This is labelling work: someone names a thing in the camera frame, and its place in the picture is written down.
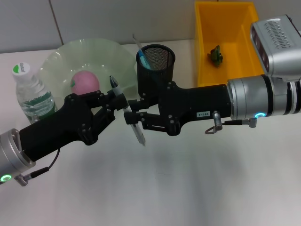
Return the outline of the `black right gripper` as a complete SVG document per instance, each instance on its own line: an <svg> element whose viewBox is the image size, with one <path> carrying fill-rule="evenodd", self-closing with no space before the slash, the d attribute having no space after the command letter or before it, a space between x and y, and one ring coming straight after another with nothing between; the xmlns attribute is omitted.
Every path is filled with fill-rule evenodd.
<svg viewBox="0 0 301 226"><path fill-rule="evenodd" d="M157 94L143 93L140 100L128 100L132 111L157 105L159 114L126 112L127 125L142 123L143 129L179 135L184 124L209 120L217 111L222 118L230 117L231 103L225 84L183 89L172 82Z"/></svg>

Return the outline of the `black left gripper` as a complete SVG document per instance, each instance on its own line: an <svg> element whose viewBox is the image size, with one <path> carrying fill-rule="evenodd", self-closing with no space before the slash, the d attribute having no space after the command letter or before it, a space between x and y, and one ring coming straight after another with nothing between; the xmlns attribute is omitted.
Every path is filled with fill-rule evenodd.
<svg viewBox="0 0 301 226"><path fill-rule="evenodd" d="M37 161L73 141L92 145L115 120L114 110L127 106L124 94L116 96L113 90L71 94L57 112L20 130L22 150ZM103 108L93 115L90 109L97 107Z"/></svg>

